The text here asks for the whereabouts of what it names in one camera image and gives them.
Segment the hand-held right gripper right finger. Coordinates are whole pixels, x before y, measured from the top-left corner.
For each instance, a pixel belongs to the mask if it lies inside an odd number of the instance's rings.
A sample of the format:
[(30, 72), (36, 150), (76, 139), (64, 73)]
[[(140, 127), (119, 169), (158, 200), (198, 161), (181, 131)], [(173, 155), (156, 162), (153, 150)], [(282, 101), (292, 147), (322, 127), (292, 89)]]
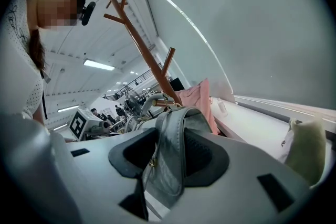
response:
[(265, 151), (230, 138), (186, 129), (229, 157), (210, 186), (187, 187), (163, 224), (276, 224), (308, 192), (305, 180)]

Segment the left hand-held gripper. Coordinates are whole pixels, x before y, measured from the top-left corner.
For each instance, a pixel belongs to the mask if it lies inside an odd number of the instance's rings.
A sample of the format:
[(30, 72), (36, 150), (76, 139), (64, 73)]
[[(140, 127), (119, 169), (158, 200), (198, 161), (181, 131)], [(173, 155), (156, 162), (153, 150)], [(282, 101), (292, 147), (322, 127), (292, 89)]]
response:
[(86, 110), (77, 109), (69, 124), (76, 141), (88, 141), (116, 136), (124, 133), (124, 127), (117, 131), (108, 121), (104, 121)]

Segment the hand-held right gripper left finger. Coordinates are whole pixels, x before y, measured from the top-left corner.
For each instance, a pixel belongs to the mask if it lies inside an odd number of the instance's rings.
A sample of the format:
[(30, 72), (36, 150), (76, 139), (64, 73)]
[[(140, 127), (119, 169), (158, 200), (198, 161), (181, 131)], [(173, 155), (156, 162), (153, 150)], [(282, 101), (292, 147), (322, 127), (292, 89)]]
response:
[(124, 156), (153, 144), (156, 129), (84, 142), (66, 143), (51, 133), (54, 168), (62, 190), (60, 224), (151, 224), (148, 221), (141, 169)]

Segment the silver puffy bag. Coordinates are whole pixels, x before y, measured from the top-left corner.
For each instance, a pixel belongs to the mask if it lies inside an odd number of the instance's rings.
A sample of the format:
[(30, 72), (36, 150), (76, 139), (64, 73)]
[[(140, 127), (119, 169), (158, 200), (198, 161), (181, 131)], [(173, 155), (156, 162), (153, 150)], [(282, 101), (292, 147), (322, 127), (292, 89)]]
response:
[(143, 105), (141, 116), (162, 101), (166, 111), (151, 122), (155, 129), (128, 140), (122, 149), (126, 171), (164, 206), (171, 208), (185, 187), (203, 187), (214, 180), (212, 142), (195, 135), (192, 129), (208, 132), (210, 126), (198, 108), (178, 106), (165, 93), (155, 94)]

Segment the brown wooden coat rack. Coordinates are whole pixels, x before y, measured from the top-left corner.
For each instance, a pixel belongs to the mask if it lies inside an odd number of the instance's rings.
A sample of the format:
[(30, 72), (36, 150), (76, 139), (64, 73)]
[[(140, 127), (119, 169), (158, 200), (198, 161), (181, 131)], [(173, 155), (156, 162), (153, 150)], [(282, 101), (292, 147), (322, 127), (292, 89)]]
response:
[(170, 64), (172, 62), (175, 53), (175, 48), (169, 49), (164, 65), (162, 68), (160, 68), (160, 66), (155, 61), (153, 55), (151, 54), (149, 48), (146, 46), (140, 34), (138, 33), (138, 31), (136, 30), (136, 28), (126, 15), (124, 11), (126, 0), (121, 0), (121, 2), (118, 2), (118, 0), (109, 0), (109, 3), (107, 4), (106, 8), (108, 8), (110, 4), (113, 5), (119, 17), (115, 17), (110, 14), (104, 14), (104, 18), (123, 24), (125, 26), (127, 32), (133, 39), (138, 51), (140, 52), (146, 64), (151, 69), (154, 77), (156, 78), (163, 92), (172, 97), (175, 103), (182, 105), (181, 99), (173, 90), (171, 84), (169, 83), (166, 77), (167, 70), (170, 67)]

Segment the person's left forearm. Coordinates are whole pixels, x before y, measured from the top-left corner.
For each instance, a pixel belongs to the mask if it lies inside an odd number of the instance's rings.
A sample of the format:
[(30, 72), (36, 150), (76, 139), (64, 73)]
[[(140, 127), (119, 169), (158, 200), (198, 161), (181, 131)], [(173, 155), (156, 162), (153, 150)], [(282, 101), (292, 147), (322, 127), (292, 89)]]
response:
[(38, 106), (38, 108), (36, 109), (36, 111), (33, 114), (33, 119), (37, 122), (39, 122), (41, 125), (45, 126), (45, 122), (44, 122), (44, 107), (43, 104), (40, 103), (40, 105)]

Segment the white window ledge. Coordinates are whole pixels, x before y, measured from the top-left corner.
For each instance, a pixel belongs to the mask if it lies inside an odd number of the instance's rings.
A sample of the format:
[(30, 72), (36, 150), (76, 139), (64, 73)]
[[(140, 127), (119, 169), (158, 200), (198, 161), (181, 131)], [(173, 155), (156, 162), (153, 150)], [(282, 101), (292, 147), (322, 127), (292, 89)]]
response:
[(224, 116), (217, 98), (210, 100), (218, 128), (229, 137), (272, 151), (281, 146), (288, 131), (286, 122), (225, 100), (228, 115)]

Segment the black mezzanine railing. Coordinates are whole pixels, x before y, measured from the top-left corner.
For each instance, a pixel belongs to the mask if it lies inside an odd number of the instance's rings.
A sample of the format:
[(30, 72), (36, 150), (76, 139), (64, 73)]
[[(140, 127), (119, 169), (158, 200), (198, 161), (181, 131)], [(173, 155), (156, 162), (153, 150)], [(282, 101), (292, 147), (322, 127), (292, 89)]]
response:
[(126, 94), (127, 89), (138, 91), (140, 86), (145, 86), (147, 82), (152, 80), (155, 80), (154, 75), (150, 71), (147, 71), (137, 78), (134, 78), (132, 81), (117, 83), (115, 87), (108, 90), (102, 98), (115, 101), (118, 98), (123, 97)]

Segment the person's white dotted shirt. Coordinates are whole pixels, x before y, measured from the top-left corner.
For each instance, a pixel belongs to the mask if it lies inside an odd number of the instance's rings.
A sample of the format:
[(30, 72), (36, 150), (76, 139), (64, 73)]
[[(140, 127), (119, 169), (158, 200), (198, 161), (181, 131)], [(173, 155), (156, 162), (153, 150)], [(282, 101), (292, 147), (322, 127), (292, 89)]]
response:
[(0, 22), (0, 112), (32, 119), (42, 102), (43, 79), (28, 54), (26, 0), (12, 0)]

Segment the clear plastic bottle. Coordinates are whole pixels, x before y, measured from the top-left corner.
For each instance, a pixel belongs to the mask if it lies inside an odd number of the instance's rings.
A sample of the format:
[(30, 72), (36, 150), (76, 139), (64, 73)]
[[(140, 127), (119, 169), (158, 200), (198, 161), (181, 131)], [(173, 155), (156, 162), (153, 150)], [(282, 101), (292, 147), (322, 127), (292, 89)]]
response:
[(225, 107), (225, 103), (222, 99), (220, 98), (217, 98), (217, 105), (219, 107), (219, 110), (221, 112), (221, 114), (223, 114), (224, 116), (227, 116), (228, 115), (228, 111)]

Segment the pink cushioned chair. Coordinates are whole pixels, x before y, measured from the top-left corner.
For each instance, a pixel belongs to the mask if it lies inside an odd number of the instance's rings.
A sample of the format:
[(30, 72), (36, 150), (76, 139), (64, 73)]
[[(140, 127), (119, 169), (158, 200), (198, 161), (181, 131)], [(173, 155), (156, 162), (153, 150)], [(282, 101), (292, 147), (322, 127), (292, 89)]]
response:
[(204, 79), (196, 86), (176, 91), (176, 94), (180, 98), (183, 106), (195, 106), (201, 111), (213, 134), (218, 135), (220, 133), (211, 111), (208, 79)]

